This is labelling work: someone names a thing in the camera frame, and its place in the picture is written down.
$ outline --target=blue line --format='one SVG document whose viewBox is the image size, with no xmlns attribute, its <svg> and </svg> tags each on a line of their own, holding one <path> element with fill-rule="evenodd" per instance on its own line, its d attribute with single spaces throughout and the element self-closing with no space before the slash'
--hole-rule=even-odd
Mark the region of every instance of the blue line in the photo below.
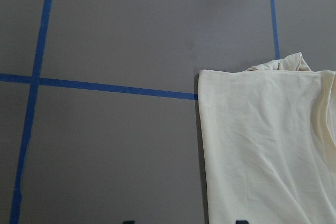
<svg viewBox="0 0 336 224">
<path fill-rule="evenodd" d="M 271 1 L 271 12 L 272 12 L 272 26 L 273 26 L 275 58 L 278 60 L 280 59 L 280 50 L 279 50 L 278 28 L 277 28 L 277 15 L 275 11 L 275 0 L 270 0 L 270 1 Z"/>
<path fill-rule="evenodd" d="M 30 84 L 31 77 L 29 77 L 29 76 L 16 76 L 16 75 L 13 75 L 13 74 L 0 73 L 0 81 L 29 83 Z"/>
<path fill-rule="evenodd" d="M 13 200 L 12 200 L 12 209 L 10 213 L 10 224 L 18 224 L 20 218 L 20 205 L 22 200 L 21 195 L 21 179 L 24 168 L 25 156 L 27 153 L 28 143 L 30 141 L 30 137 L 32 135 L 32 126 L 34 120 L 35 113 L 35 104 L 37 99 L 37 91 L 38 91 L 38 80 L 41 72 L 42 59 L 44 53 L 44 47 L 46 43 L 46 35 L 48 30 L 48 22 L 49 22 L 49 14 L 51 10 L 52 0 L 44 0 L 43 11 L 41 17 L 41 25 L 38 34 L 38 40 L 36 45 L 35 52 L 35 60 L 33 66 L 33 76 L 31 78 L 31 84 L 29 89 L 29 96 L 27 102 L 26 116 L 25 116 L 25 124 L 22 134 L 21 147 L 19 153 L 19 159 L 16 170 L 16 178 L 15 185 L 13 191 Z"/>
<path fill-rule="evenodd" d="M 99 91 L 127 93 L 127 94 L 151 95 L 154 97 L 168 97 L 168 98 L 178 98 L 178 99 L 187 99 L 187 100 L 198 100 L 197 94 L 192 94 L 192 93 L 182 93 L 182 92 L 155 90 L 155 89 L 143 89 L 143 88 L 116 86 L 116 85 L 81 82 L 81 81 L 67 81 L 67 80 L 40 78 L 39 83 L 40 85 L 53 86 L 53 87 L 88 89 L 88 90 L 99 90 Z"/>
</svg>

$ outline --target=white cloth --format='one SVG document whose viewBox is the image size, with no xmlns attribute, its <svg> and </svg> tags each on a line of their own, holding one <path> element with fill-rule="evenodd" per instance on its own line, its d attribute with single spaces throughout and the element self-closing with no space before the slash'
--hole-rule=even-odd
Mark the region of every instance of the white cloth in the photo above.
<svg viewBox="0 0 336 224">
<path fill-rule="evenodd" d="M 335 72 L 298 53 L 199 75 L 209 223 L 335 224 Z"/>
</svg>

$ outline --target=wrinkled fabric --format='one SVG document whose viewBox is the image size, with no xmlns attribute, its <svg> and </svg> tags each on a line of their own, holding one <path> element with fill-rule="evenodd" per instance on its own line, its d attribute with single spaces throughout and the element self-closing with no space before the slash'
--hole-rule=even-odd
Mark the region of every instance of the wrinkled fabric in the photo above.
<svg viewBox="0 0 336 224">
<path fill-rule="evenodd" d="M 298 53 L 199 75 L 209 224 L 335 224 L 335 72 Z"/>
</svg>

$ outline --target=white towel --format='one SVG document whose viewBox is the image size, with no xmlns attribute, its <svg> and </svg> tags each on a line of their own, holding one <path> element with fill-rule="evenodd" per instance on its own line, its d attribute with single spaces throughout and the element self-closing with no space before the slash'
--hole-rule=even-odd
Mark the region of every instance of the white towel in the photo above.
<svg viewBox="0 0 336 224">
<path fill-rule="evenodd" d="M 336 223 L 336 80 L 302 54 L 198 82 L 210 224 Z"/>
</svg>

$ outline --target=folded cloth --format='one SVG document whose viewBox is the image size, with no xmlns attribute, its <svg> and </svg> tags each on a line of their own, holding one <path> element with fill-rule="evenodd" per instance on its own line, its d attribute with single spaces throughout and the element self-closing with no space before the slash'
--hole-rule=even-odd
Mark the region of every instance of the folded cloth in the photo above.
<svg viewBox="0 0 336 224">
<path fill-rule="evenodd" d="M 209 224 L 336 223 L 335 71 L 200 71 Z"/>
</svg>

